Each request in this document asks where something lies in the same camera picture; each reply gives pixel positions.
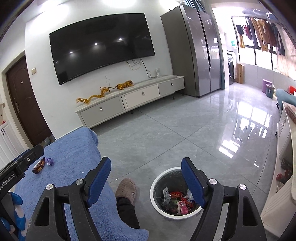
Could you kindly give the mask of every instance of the shoe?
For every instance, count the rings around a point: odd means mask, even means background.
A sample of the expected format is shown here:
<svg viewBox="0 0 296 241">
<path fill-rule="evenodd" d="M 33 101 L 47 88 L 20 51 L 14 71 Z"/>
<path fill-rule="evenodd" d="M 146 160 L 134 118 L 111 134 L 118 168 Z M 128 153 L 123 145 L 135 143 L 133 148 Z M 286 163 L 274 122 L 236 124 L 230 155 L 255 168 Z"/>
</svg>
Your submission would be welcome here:
<svg viewBox="0 0 296 241">
<path fill-rule="evenodd" d="M 136 196 L 136 191 L 137 188 L 134 181 L 130 178 L 125 178 L 120 182 L 116 190 L 115 197 L 116 199 L 120 197 L 127 198 L 131 202 L 131 204 L 133 204 Z"/>
</svg>

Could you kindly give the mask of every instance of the door handle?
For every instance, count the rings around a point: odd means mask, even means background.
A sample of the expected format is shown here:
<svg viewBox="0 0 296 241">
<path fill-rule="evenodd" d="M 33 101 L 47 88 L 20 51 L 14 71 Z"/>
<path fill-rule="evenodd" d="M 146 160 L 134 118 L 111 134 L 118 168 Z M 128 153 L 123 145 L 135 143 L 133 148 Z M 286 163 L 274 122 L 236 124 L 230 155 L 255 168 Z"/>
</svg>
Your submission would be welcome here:
<svg viewBox="0 0 296 241">
<path fill-rule="evenodd" d="M 17 102 L 15 102 L 15 108 L 17 109 L 17 112 L 19 113 L 20 110 L 19 110 L 19 108 L 18 108 L 18 103 L 17 103 Z"/>
</svg>

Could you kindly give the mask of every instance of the door frame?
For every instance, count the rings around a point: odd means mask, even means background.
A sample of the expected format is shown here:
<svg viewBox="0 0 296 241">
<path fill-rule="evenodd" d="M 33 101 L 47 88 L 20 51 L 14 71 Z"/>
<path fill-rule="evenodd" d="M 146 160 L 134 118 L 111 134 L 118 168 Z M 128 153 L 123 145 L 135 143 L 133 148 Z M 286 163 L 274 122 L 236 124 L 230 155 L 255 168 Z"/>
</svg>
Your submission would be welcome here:
<svg viewBox="0 0 296 241">
<path fill-rule="evenodd" d="M 27 145 L 26 148 L 31 149 L 31 148 L 33 148 L 33 145 L 31 143 L 31 141 L 29 140 L 27 134 L 25 133 L 25 131 L 19 121 L 19 118 L 15 112 L 13 103 L 11 101 L 11 96 L 10 96 L 10 93 L 8 90 L 8 83 L 7 83 L 7 79 L 6 79 L 6 72 L 24 56 L 25 56 L 25 51 L 22 51 L 12 62 L 9 63 L 9 65 L 7 65 L 5 67 L 5 69 L 1 73 L 2 83 L 3 83 L 3 91 L 4 91 L 4 95 L 5 95 L 5 99 L 2 98 L 2 101 L 4 103 L 4 101 L 6 100 L 7 108 L 5 108 L 4 111 L 5 111 L 7 120 L 8 121 L 10 120 L 9 115 L 11 115 L 12 120 L 13 120 L 14 124 L 16 125 L 16 128 L 17 128 L 20 136 L 22 137 L 24 143 Z"/>
</svg>

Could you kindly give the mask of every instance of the dragon figurine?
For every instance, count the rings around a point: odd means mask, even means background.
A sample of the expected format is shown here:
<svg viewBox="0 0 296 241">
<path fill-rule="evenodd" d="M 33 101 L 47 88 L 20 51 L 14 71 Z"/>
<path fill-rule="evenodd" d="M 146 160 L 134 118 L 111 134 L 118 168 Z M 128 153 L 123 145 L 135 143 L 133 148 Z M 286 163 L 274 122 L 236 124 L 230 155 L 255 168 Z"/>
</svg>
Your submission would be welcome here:
<svg viewBox="0 0 296 241">
<path fill-rule="evenodd" d="M 109 88 L 111 88 L 111 89 L 115 89 L 115 88 L 117 88 L 117 89 L 119 89 L 119 90 L 123 90 L 124 88 L 127 88 L 127 87 L 131 87 L 131 86 L 133 86 L 133 82 L 131 81 L 131 80 L 128 80 L 128 81 L 126 81 L 125 83 L 123 83 L 123 84 L 118 84 L 118 85 L 116 85 L 114 88 L 113 87 L 101 87 L 100 89 L 101 89 L 101 94 L 100 95 L 92 95 L 91 97 L 89 97 L 89 99 L 81 99 L 81 98 L 77 98 L 76 99 L 76 104 L 78 103 L 78 102 L 84 102 L 85 104 L 89 104 L 90 102 L 91 102 L 91 99 L 92 98 L 94 98 L 94 97 L 96 97 L 96 98 L 102 98 L 102 97 L 105 97 L 105 93 L 106 92 L 110 92 L 110 89 Z"/>
</svg>

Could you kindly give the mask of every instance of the black tv screen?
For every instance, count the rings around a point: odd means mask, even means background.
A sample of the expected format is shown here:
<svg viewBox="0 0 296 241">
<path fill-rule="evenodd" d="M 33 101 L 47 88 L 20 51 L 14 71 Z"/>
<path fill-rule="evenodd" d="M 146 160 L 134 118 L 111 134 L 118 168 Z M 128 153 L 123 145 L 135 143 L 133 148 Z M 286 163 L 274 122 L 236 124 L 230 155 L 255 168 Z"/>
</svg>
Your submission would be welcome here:
<svg viewBox="0 0 296 241">
<path fill-rule="evenodd" d="M 86 19 L 49 34 L 59 84 L 125 60 L 155 55 L 143 13 Z"/>
</svg>

